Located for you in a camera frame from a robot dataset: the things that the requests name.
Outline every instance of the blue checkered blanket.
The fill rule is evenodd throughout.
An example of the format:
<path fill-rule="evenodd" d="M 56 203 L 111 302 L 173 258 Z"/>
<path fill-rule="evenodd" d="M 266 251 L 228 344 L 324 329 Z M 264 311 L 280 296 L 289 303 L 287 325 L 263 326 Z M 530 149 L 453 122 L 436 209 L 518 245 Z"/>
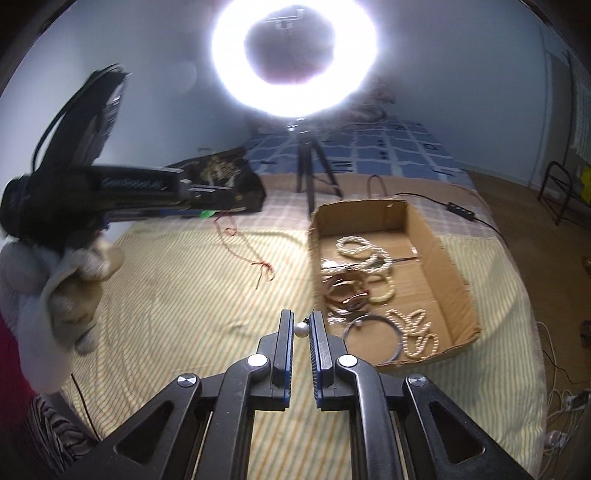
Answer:
<path fill-rule="evenodd" d="M 390 118 L 380 124 L 327 134 L 320 143 L 335 173 L 440 180 L 474 189 L 466 172 L 437 138 L 417 122 Z M 297 143 L 287 132 L 258 135 L 244 147 L 258 174 L 297 172 Z M 322 171 L 314 158 L 314 172 Z"/>

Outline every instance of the white glove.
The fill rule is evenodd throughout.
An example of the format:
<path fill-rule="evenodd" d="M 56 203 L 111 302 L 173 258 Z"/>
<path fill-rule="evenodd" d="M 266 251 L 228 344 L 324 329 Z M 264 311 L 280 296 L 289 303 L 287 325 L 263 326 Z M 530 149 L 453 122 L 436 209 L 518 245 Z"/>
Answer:
<path fill-rule="evenodd" d="M 101 282 L 121 267 L 123 258 L 119 248 L 101 239 L 63 257 L 23 242 L 4 246 L 0 311 L 18 342 L 22 373 L 34 391 L 58 391 L 72 373 L 74 352 L 85 355 L 96 349 Z"/>

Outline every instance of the yellow object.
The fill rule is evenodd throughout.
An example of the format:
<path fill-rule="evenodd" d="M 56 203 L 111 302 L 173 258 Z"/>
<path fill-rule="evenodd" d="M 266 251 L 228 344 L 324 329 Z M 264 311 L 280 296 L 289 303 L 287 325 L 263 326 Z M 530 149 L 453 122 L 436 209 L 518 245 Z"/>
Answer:
<path fill-rule="evenodd" d="M 581 197 L 587 203 L 591 203 L 591 167 L 583 167 L 581 174 L 581 183 L 583 184 L 583 191 Z"/>

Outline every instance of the jewelry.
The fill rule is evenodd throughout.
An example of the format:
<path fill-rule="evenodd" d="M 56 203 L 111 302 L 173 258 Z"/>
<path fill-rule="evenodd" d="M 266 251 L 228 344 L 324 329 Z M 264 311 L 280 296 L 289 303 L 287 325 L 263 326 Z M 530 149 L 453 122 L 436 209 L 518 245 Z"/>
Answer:
<path fill-rule="evenodd" d="M 343 273 L 361 271 L 358 267 L 358 263 L 338 264 L 334 260 L 328 260 L 327 258 L 323 258 L 320 273 L 324 277 L 332 277 L 334 275 L 341 275 Z"/>
<path fill-rule="evenodd" d="M 425 309 L 418 309 L 408 315 L 403 315 L 398 310 L 388 310 L 386 317 L 402 332 L 402 350 L 407 357 L 412 359 L 426 360 L 437 353 L 439 349 L 439 337 L 436 333 L 430 332 L 431 322 L 426 322 L 422 327 L 421 322 L 426 316 Z M 408 339 L 414 338 L 414 351 L 408 348 Z M 428 355 L 423 355 L 428 340 L 433 339 L 433 347 Z"/>
<path fill-rule="evenodd" d="M 349 331 L 351 330 L 351 326 L 355 325 L 356 328 L 361 328 L 363 326 L 363 323 L 367 320 L 377 320 L 379 322 L 384 322 L 387 323 L 390 327 L 392 327 L 394 329 L 394 331 L 399 334 L 402 337 L 402 332 L 400 331 L 400 329 L 398 328 L 398 326 L 396 325 L 396 323 L 394 323 L 392 320 L 390 320 L 389 318 L 386 317 L 382 317 L 381 315 L 376 315 L 374 313 L 368 313 L 367 315 L 363 315 L 361 317 L 356 318 L 353 322 L 350 322 L 344 329 L 343 331 L 343 341 L 347 342 L 347 337 L 349 336 Z M 399 340 L 397 345 L 396 345 L 396 351 L 394 352 L 393 356 L 390 357 L 389 360 L 387 360 L 388 362 L 393 362 L 394 360 L 396 360 L 399 356 L 400 353 L 402 352 L 402 342 Z"/>
<path fill-rule="evenodd" d="M 368 304 L 369 292 L 362 291 L 342 301 L 336 300 L 328 295 L 325 295 L 324 298 L 335 306 L 347 310 L 347 312 L 358 312 Z"/>
<path fill-rule="evenodd" d="M 326 284 L 326 291 L 328 291 L 332 287 L 337 287 L 338 285 L 353 285 L 356 284 L 362 285 L 362 288 L 359 290 L 366 290 L 365 282 L 367 281 L 368 275 L 361 270 L 350 270 L 347 272 L 333 274 L 329 277 L 325 277 L 323 282 Z"/>
<path fill-rule="evenodd" d="M 328 310 L 328 323 L 329 325 L 333 325 L 335 323 L 353 323 L 355 319 L 366 315 L 365 312 L 360 312 L 358 310 L 354 312 L 349 312 L 345 309 L 340 309 L 337 307 L 333 307 L 330 303 L 326 304 L 326 309 Z"/>
<path fill-rule="evenodd" d="M 356 244 L 359 247 L 348 248 L 347 244 Z M 336 251 L 343 257 L 356 258 L 363 255 L 363 261 L 357 264 L 357 270 L 366 272 L 368 275 L 390 272 L 392 257 L 382 247 L 374 245 L 362 236 L 344 236 L 336 241 Z"/>
<path fill-rule="evenodd" d="M 370 303 L 386 303 L 388 300 L 390 300 L 392 297 L 394 297 L 394 294 L 396 293 L 396 286 L 394 286 L 394 281 L 392 280 L 392 277 L 390 277 L 389 275 L 382 275 L 382 274 L 374 274 L 377 277 L 381 277 L 383 280 L 386 281 L 386 283 L 388 284 L 388 292 L 385 293 L 384 295 L 380 295 L 379 297 L 370 297 L 369 298 L 369 302 Z"/>

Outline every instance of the bed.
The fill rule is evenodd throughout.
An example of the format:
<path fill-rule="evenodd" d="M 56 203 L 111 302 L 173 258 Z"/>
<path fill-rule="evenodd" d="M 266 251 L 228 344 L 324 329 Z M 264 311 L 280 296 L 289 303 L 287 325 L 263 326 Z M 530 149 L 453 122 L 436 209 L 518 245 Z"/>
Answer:
<path fill-rule="evenodd" d="M 335 173 L 394 175 L 474 188 L 470 177 L 423 124 L 387 119 L 324 134 L 320 143 Z M 259 175 L 296 173 L 297 143 L 289 133 L 258 135 L 244 147 Z M 314 172 L 321 173 L 318 161 Z"/>
<path fill-rule="evenodd" d="M 378 174 L 387 196 L 428 195 L 468 207 L 493 223 L 468 175 L 420 124 L 390 120 L 334 133 L 322 143 L 348 199 L 365 198 L 367 179 Z M 294 193 L 294 145 L 289 136 L 275 134 L 253 138 L 246 147 L 268 197 L 262 212 L 236 215 L 236 224 L 274 266 L 275 278 L 255 288 L 258 268 L 228 254 L 212 219 L 136 223 L 118 241 L 126 263 L 105 288 L 100 347 L 79 358 L 75 368 L 101 435 L 114 431 L 176 375 L 217 374 L 253 353 L 260 336 L 276 328 L 281 309 L 301 319 L 313 308 L 309 218 L 306 194 Z M 329 193 L 319 183 L 317 203 L 335 201 Z M 423 213 L 470 285 L 483 326 L 481 338 L 465 353 L 413 371 L 435 381 L 536 476 L 545 429 L 545 374 L 518 271 L 487 226 L 422 198 L 405 200 Z M 228 243 L 250 255 L 236 238 Z M 73 385 L 64 393 L 85 419 Z M 348 432 L 345 413 L 315 408 L 308 343 L 296 339 L 291 407 L 281 414 L 257 413 L 249 477 L 350 478 Z"/>

